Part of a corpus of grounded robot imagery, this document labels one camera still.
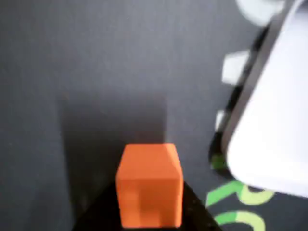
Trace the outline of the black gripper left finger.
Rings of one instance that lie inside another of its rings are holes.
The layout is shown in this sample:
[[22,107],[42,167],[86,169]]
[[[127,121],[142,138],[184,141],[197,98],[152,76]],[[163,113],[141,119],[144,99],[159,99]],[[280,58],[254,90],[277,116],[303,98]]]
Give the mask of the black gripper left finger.
[[116,185],[111,183],[77,220],[74,231],[122,231]]

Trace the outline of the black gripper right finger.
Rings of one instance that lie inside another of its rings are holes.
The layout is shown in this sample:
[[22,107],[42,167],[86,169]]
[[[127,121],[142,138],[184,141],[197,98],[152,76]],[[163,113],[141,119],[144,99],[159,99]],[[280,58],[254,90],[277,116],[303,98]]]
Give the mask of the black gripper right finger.
[[181,231],[221,231],[192,188],[184,182]]

